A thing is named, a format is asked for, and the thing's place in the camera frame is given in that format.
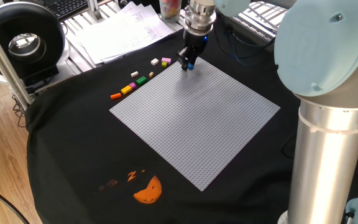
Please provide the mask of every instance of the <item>wooden floor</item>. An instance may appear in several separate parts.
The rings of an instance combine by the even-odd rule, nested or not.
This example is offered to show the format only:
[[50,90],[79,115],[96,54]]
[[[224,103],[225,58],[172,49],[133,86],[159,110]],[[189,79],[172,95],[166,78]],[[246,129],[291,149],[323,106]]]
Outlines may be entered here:
[[[27,175],[28,132],[17,126],[19,118],[12,110],[15,102],[11,97],[8,87],[0,84],[0,194],[15,205],[30,224],[41,224]],[[11,223],[22,222],[0,202],[0,224]]]

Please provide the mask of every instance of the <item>green lego brick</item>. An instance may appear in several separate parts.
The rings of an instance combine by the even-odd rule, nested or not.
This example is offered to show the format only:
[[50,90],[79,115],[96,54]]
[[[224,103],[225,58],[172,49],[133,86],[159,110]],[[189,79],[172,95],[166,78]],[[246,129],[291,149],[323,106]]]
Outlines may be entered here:
[[136,80],[136,83],[140,86],[144,85],[144,83],[146,83],[146,82],[147,82],[147,79],[145,77],[141,77],[140,79]]

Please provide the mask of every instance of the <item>black table cover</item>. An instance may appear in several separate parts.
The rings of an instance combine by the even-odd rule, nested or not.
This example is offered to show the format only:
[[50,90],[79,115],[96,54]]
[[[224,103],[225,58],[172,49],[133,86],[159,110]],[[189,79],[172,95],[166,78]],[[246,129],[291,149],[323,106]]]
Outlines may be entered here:
[[[222,33],[223,28],[217,26],[217,31]],[[296,132],[299,100],[280,82],[272,59],[262,68],[244,67],[222,52],[214,34],[209,36],[201,57],[281,108],[204,192],[109,112],[125,98],[109,96],[135,80],[132,72],[150,80],[151,71],[158,75],[163,70],[150,64],[153,58],[176,61],[182,34],[52,87],[29,107],[29,177],[44,224],[262,224],[277,223],[287,210],[293,161],[280,148]],[[226,37],[219,37],[232,52]],[[257,50],[238,43],[241,55]],[[258,63],[267,57],[272,54],[244,62]],[[132,171],[135,179],[128,182]],[[155,175],[162,184],[161,197],[150,205],[139,203],[133,194],[145,189]],[[111,180],[117,184],[108,186]],[[349,195],[354,197],[358,197],[358,165]]]

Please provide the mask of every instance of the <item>purple lego brick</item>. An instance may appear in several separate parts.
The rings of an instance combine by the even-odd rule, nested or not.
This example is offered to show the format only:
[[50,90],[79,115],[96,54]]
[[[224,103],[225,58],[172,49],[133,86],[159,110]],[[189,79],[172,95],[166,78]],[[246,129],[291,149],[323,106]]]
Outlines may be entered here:
[[171,64],[171,59],[170,58],[162,58],[161,62],[166,62],[168,64]]
[[135,83],[130,83],[129,86],[134,90],[136,88]]

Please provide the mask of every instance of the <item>paper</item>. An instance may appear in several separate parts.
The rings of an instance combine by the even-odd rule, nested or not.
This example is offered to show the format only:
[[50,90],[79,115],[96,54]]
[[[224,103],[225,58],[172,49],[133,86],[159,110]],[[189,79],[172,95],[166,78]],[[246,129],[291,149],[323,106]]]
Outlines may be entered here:
[[78,40],[96,63],[115,60],[171,33],[152,6],[136,6],[130,2],[109,19],[85,27],[78,34]]

